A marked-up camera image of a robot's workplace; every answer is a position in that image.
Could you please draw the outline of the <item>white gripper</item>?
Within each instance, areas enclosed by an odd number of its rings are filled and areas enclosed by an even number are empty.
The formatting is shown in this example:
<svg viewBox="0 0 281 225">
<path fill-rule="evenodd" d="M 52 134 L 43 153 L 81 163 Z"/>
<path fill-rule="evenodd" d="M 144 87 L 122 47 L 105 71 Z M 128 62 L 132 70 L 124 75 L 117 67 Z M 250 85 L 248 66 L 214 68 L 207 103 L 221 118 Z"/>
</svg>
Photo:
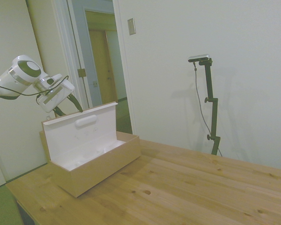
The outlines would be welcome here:
<svg viewBox="0 0 281 225">
<path fill-rule="evenodd" d="M 68 98 L 75 105 L 79 112 L 83 112 L 82 106 L 80 105 L 79 101 L 72 94 L 73 91 L 74 86 L 68 80 L 64 80 L 51 90 L 42 92 L 41 96 L 37 99 L 37 103 L 47 113 L 54 111 L 56 115 L 64 116 L 65 113 L 63 113 L 57 106 L 65 98 Z"/>
</svg>

